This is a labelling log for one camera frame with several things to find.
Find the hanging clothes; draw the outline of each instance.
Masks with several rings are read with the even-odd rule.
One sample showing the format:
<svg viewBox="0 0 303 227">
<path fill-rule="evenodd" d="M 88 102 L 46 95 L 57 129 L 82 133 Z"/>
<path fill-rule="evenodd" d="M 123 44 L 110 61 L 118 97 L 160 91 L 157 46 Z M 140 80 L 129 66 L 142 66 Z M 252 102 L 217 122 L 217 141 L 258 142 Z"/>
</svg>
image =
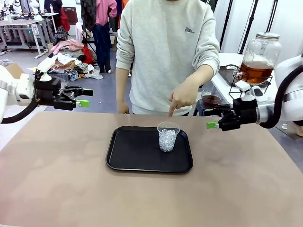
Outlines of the hanging clothes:
<svg viewBox="0 0 303 227">
<path fill-rule="evenodd" d="M 75 25 L 75 34 L 76 34 L 76 40 L 79 42 L 79 43 L 82 43 L 82 32 L 83 32 L 83 28 L 82 28 L 82 23 L 81 22 L 77 22 L 76 25 Z"/>
<path fill-rule="evenodd" d="M 112 47 L 109 37 L 109 23 L 107 22 L 104 26 L 96 25 L 93 35 L 100 73 L 106 73 L 110 70 L 110 48 Z"/>
<path fill-rule="evenodd" d="M 115 0 L 97 0 L 96 24 L 105 25 L 110 17 L 117 16 L 117 3 Z"/>
<path fill-rule="evenodd" d="M 116 0 L 117 2 L 117 14 L 120 16 L 122 14 L 122 0 Z"/>
<path fill-rule="evenodd" d="M 96 0 L 80 0 L 83 26 L 90 32 L 96 24 Z"/>
<path fill-rule="evenodd" d="M 61 19 L 61 24 L 63 28 L 66 30 L 66 32 L 68 33 L 68 31 L 70 30 L 71 26 L 70 23 L 68 23 L 68 17 L 66 16 L 64 9 L 61 7 L 61 15 L 60 15 L 60 19 Z"/>
<path fill-rule="evenodd" d="M 112 44 L 110 41 L 108 16 L 117 16 L 116 1 L 97 0 L 96 26 L 93 29 L 93 35 L 100 73 L 107 73 L 110 70 L 110 48 Z"/>
</svg>

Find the white wall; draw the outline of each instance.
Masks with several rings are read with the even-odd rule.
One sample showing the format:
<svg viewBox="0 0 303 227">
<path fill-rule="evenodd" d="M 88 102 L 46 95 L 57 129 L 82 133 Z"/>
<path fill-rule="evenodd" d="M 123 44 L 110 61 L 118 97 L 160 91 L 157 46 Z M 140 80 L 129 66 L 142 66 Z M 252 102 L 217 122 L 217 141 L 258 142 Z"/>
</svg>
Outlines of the white wall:
<svg viewBox="0 0 303 227">
<path fill-rule="evenodd" d="M 253 0 L 234 0 L 221 52 L 238 52 Z M 216 37 L 220 41 L 229 0 L 219 0 L 215 11 Z M 266 31 L 273 0 L 259 0 L 248 41 Z M 303 0 L 279 0 L 271 32 L 281 35 L 282 51 L 278 62 L 297 56 L 303 43 Z"/>
<path fill-rule="evenodd" d="M 81 5 L 76 4 L 76 0 L 62 0 L 62 4 L 62 7 L 76 7 L 78 21 L 82 22 Z"/>
</svg>

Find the pink shirt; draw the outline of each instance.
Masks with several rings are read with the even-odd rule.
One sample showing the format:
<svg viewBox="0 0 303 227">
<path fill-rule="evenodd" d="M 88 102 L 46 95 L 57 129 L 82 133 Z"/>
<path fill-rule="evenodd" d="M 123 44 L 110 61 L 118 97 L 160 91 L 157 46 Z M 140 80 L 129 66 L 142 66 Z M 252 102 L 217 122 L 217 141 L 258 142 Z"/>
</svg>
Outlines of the pink shirt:
<svg viewBox="0 0 303 227">
<path fill-rule="evenodd" d="M 97 0 L 96 24 L 103 26 L 108 22 L 108 15 L 107 15 L 108 8 L 112 9 L 109 13 L 109 16 L 116 17 L 117 3 L 115 0 Z"/>
</svg>

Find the floor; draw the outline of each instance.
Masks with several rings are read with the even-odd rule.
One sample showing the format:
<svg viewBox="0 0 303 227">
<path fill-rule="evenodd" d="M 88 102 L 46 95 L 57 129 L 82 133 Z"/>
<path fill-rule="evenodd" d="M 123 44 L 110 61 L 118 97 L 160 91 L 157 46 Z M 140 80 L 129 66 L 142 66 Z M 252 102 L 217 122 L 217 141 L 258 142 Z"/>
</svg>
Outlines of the floor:
<svg viewBox="0 0 303 227">
<path fill-rule="evenodd" d="M 116 63 L 116 53 L 111 52 L 111 65 L 112 69 L 115 68 Z M 2 59 L 10 59 L 19 64 L 19 66 L 26 72 L 31 73 L 31 71 L 26 70 L 26 68 L 34 67 L 39 62 L 41 62 L 46 56 L 43 56 L 39 59 L 34 59 L 36 55 L 35 52 L 30 51 L 13 51 L 11 53 L 7 53 L 0 57 Z M 76 108 L 74 111 L 77 112 L 95 112 L 95 113 L 116 113 L 116 81 L 114 72 L 112 74 L 104 74 L 103 79 L 79 79 L 74 82 L 69 82 L 68 85 L 73 86 L 82 86 L 83 88 L 89 88 L 94 90 L 94 96 L 84 97 L 82 99 L 86 99 L 90 101 L 89 108 Z M 130 78 L 127 83 L 126 93 L 129 94 L 131 88 Z M 203 90 L 212 90 L 213 85 L 211 83 L 206 84 L 203 87 Z M 126 101 L 130 104 L 130 100 L 128 95 L 125 96 Z M 17 109 L 7 110 L 10 113 L 16 111 Z M 58 111 L 52 107 L 47 107 L 47 111 Z M 43 107 L 40 107 L 36 111 L 43 111 Z M 34 115 L 31 114 L 27 119 L 23 122 L 16 123 L 13 125 L 1 125 L 0 124 L 0 150 L 2 147 L 19 131 L 23 125 Z M 288 137 L 286 134 L 281 132 L 277 128 L 272 128 L 269 130 L 270 133 L 275 137 L 275 139 L 281 144 L 281 146 L 286 150 L 290 158 L 296 163 L 296 165 L 303 172 L 303 138 L 294 140 Z"/>
</svg>

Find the hand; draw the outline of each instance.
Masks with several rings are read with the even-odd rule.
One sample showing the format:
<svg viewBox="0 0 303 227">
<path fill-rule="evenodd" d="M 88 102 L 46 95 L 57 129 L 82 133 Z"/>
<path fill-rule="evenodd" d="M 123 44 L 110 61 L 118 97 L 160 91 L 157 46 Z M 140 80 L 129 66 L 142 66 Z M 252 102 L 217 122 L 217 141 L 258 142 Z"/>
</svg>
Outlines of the hand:
<svg viewBox="0 0 303 227">
<path fill-rule="evenodd" d="M 184 106 L 190 106 L 196 101 L 199 85 L 191 78 L 187 78 L 182 84 L 174 89 L 170 95 L 171 101 L 169 108 L 169 117 L 172 117 L 175 109 Z"/>
<path fill-rule="evenodd" d="M 117 103 L 118 114 L 129 114 L 129 108 L 126 102 Z"/>
</svg>

